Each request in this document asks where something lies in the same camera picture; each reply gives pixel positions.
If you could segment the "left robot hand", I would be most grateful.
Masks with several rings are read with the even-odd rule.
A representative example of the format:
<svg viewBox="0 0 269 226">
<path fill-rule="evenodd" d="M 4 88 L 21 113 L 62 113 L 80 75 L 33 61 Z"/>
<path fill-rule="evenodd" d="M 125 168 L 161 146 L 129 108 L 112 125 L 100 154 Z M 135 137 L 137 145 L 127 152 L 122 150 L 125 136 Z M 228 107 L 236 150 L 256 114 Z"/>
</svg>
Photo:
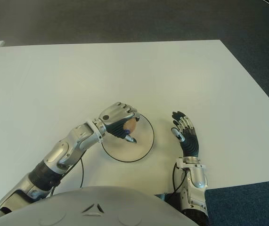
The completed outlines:
<svg viewBox="0 0 269 226">
<path fill-rule="evenodd" d="M 140 120 L 140 114 L 132 106 L 117 102 L 106 108 L 99 115 L 99 119 L 105 126 L 106 132 L 127 142 L 137 143 L 136 139 L 130 135 L 130 129 L 124 128 L 129 120 L 134 119 L 135 122 Z"/>
</svg>

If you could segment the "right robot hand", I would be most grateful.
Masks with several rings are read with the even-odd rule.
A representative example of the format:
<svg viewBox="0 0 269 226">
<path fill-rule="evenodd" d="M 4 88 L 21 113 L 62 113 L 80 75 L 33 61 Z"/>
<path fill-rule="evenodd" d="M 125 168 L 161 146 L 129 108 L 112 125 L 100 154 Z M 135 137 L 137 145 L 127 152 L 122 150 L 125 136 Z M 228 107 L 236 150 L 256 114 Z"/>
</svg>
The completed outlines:
<svg viewBox="0 0 269 226">
<path fill-rule="evenodd" d="M 172 112 L 173 124 L 172 134 L 179 141 L 184 157 L 198 157 L 199 142 L 196 135 L 195 127 L 188 116 L 183 112 Z"/>
</svg>

